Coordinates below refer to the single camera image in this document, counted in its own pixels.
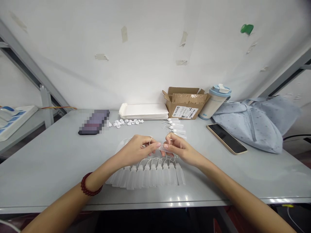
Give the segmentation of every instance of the smartphone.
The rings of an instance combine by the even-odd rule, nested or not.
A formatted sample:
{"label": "smartphone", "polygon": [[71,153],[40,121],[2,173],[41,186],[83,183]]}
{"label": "smartphone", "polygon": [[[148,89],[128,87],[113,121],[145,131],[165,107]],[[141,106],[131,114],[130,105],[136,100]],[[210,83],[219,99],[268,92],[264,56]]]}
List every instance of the smartphone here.
{"label": "smartphone", "polygon": [[206,128],[234,155],[242,154],[247,149],[219,124],[207,125]]}

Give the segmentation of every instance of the blue lid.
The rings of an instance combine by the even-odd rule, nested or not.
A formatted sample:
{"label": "blue lid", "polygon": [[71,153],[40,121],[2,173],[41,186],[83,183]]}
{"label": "blue lid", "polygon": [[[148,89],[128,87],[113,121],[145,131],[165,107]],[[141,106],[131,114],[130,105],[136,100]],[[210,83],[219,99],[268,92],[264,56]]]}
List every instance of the blue lid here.
{"label": "blue lid", "polygon": [[[223,86],[224,88],[220,88],[219,85],[215,85],[213,86],[210,90],[209,90],[209,93],[210,94],[213,94],[213,95],[216,95],[216,96],[220,96],[220,97],[229,97],[231,95],[231,89],[229,87],[225,87]],[[222,93],[220,92],[221,90],[229,90],[228,93]]]}

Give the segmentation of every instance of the bracelet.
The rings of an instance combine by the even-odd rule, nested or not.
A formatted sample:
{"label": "bracelet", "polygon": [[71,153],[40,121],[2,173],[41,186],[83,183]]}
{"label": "bracelet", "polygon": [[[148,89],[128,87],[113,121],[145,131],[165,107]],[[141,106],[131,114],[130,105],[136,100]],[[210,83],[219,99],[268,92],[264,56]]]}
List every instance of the bracelet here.
{"label": "bracelet", "polygon": [[97,190],[97,191],[95,191],[95,192],[92,192],[92,191],[88,190],[88,189],[85,187],[85,180],[86,180],[86,178],[87,178],[90,174],[91,174],[91,172],[88,173],[88,174],[86,174],[86,175],[83,177],[83,179],[82,179],[82,181],[81,181],[81,189],[82,189],[83,193],[85,193],[86,195],[88,195],[88,196],[95,196],[96,194],[99,194],[99,192],[101,191],[101,189],[103,188],[103,186],[101,186],[101,187],[99,188],[99,190]]}

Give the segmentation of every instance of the black phone screen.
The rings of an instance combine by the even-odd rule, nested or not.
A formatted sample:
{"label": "black phone screen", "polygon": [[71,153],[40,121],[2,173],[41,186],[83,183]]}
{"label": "black phone screen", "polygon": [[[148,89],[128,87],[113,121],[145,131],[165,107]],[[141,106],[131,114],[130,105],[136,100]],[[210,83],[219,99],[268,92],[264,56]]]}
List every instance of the black phone screen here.
{"label": "black phone screen", "polygon": [[208,127],[214,131],[218,137],[221,138],[235,153],[241,153],[247,151],[247,149],[239,143],[233,136],[231,136],[226,130],[224,130],[220,125],[208,125]]}

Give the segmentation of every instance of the phone case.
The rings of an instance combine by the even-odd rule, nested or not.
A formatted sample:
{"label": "phone case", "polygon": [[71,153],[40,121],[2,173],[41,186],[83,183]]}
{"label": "phone case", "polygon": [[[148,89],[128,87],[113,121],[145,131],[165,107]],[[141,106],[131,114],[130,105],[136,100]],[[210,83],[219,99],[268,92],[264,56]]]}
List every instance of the phone case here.
{"label": "phone case", "polygon": [[234,154],[234,155],[239,155],[239,154],[243,154],[243,153],[245,153],[245,152],[247,152],[247,148],[245,148],[246,149],[246,151],[243,151],[243,152],[241,152],[241,153],[235,153],[220,137],[218,137],[218,135],[209,127],[210,125],[207,125],[206,126],[206,128],[209,130],[209,131],[211,131],[211,133],[228,149],[228,151],[230,151],[232,154]]}

